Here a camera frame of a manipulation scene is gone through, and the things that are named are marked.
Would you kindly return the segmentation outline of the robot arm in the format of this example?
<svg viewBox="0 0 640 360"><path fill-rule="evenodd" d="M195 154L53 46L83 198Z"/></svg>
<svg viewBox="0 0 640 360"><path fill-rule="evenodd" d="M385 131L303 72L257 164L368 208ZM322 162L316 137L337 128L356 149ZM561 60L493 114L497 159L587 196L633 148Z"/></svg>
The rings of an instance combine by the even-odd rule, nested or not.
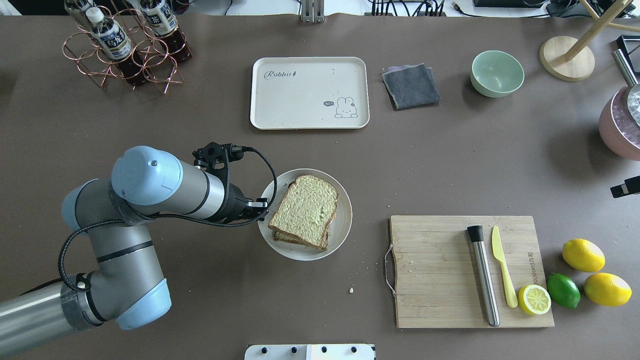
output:
<svg viewBox="0 0 640 360"><path fill-rule="evenodd" d="M162 218L233 228L265 218L274 198L251 199L230 182L229 164L251 146L212 142L189 165L150 146L133 146L109 178L94 178L62 202L71 234L59 278L1 304L1 355L115 321L134 330L166 314L169 285L147 224Z"/></svg>

